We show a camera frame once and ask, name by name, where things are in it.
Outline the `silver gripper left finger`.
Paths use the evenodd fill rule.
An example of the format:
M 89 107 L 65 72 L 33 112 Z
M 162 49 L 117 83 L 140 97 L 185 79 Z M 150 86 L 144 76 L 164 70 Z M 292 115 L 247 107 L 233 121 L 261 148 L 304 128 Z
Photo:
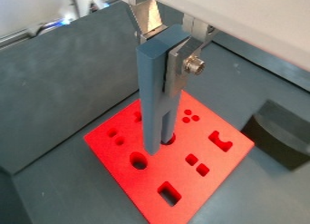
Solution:
M 154 0 L 146 0 L 129 6 L 134 36 L 140 44 L 158 34 L 166 26 L 161 23 L 157 3 Z

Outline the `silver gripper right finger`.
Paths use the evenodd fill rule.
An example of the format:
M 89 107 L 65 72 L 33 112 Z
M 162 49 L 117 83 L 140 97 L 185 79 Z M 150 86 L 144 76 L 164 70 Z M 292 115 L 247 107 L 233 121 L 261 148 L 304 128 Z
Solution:
M 168 52 L 164 93 L 175 97 L 187 85 L 188 75 L 199 75 L 204 69 L 200 51 L 219 30 L 191 15 L 183 16 L 183 31 L 189 34 Z

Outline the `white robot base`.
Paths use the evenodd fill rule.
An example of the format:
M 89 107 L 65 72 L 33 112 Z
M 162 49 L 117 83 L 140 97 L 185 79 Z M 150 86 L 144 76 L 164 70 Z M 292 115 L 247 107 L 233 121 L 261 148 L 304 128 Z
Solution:
M 76 19 L 108 7 L 104 0 L 65 0 L 65 10 L 60 18 L 62 24 L 69 24 Z

